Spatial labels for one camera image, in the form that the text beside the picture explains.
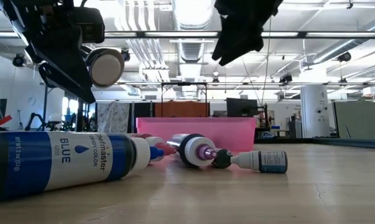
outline white column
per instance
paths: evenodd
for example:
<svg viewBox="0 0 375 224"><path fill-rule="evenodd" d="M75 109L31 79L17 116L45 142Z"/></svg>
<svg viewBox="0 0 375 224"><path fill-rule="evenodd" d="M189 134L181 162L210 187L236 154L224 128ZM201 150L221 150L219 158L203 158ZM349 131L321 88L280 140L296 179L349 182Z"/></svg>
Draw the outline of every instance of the white column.
<svg viewBox="0 0 375 224"><path fill-rule="evenodd" d="M302 134L304 138L330 136L330 117L325 85L301 88Z"/></svg>

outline white bottle cap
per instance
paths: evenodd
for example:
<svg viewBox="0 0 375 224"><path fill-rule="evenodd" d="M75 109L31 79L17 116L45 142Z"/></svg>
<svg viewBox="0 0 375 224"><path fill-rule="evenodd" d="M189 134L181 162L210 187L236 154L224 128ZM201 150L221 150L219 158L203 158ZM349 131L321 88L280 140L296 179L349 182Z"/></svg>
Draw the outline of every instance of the white bottle cap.
<svg viewBox="0 0 375 224"><path fill-rule="evenodd" d="M160 137L148 137L148 138L145 138L145 140L147 141L147 143L149 143L150 146L152 147L155 147L156 144L158 143L165 143L165 141L160 138ZM160 157L157 157L153 160L151 160L152 162L159 162L161 161L163 158L165 157L165 154L163 156L160 156Z"/></svg>
<svg viewBox="0 0 375 224"><path fill-rule="evenodd" d="M186 159L191 162L193 165L196 166L208 166L213 162L213 159L210 160L201 160L197 157L197 148L202 146L202 145L207 145L210 146L211 148L215 149L215 144L208 138L204 137L195 137L189 140L187 142L186 147L185 147L185 156Z"/></svg>
<svg viewBox="0 0 375 224"><path fill-rule="evenodd" d="M136 161L131 171L143 170L150 162L150 146L143 138L131 138L136 147Z"/></svg>
<svg viewBox="0 0 375 224"><path fill-rule="evenodd" d="M233 156L231 163L237 164L242 169L259 170L259 153L256 151L242 152L238 156Z"/></svg>

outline bottle label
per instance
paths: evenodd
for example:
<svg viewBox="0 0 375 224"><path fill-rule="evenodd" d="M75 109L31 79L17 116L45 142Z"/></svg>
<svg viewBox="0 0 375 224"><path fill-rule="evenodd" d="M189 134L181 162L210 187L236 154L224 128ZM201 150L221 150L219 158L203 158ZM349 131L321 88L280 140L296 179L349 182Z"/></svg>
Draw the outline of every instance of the bottle label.
<svg viewBox="0 0 375 224"><path fill-rule="evenodd" d="M124 173L126 136L12 132L7 140L9 198L118 179Z"/></svg>
<svg viewBox="0 0 375 224"><path fill-rule="evenodd" d="M262 172L284 173L287 170L285 152L261 152Z"/></svg>

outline black cable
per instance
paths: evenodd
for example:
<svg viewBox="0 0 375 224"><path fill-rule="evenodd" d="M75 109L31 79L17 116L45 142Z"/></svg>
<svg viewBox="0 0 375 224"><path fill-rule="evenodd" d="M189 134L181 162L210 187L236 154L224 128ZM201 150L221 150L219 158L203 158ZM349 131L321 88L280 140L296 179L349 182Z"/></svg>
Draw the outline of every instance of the black cable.
<svg viewBox="0 0 375 224"><path fill-rule="evenodd" d="M243 57L241 57L241 58L242 58L242 60L243 60L243 64L244 64L244 68L245 68L245 72L247 73L247 76L248 76L248 78L249 78L249 82L250 82L251 85L252 85L252 89L253 89L254 92L255 92L256 98L257 98L257 100L259 101L260 105L263 106L261 100L259 99L259 96L258 96L257 93L256 93L256 90L255 90L254 84L253 84L253 82L252 82L252 80L251 80L251 76L250 76L250 74L249 74L249 72L248 72L247 66L245 65L244 58L243 58Z"/></svg>
<svg viewBox="0 0 375 224"><path fill-rule="evenodd" d="M87 2L88 0L82 0L81 2L81 6L80 7L85 7L85 3Z"/></svg>
<svg viewBox="0 0 375 224"><path fill-rule="evenodd" d="M226 82L227 82L227 72L226 72L226 67L225 67L225 93L227 93Z"/></svg>
<svg viewBox="0 0 375 224"><path fill-rule="evenodd" d="M266 81L267 81L267 71L269 68L269 54L270 54L270 37L272 33L272 17L270 17L270 24L269 24L269 38L267 43L267 58L266 58L266 75L264 77L264 85L263 85L263 93L262 93L262 103L263 104L263 98L264 98L264 91L266 90Z"/></svg>

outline gray partition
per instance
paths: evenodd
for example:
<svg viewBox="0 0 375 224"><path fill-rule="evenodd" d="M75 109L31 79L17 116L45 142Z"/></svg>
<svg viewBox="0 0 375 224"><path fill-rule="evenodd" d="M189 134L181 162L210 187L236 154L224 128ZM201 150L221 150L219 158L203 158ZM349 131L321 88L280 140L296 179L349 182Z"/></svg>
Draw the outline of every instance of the gray partition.
<svg viewBox="0 0 375 224"><path fill-rule="evenodd" d="M375 102L335 102L335 112L341 138L375 139Z"/></svg>

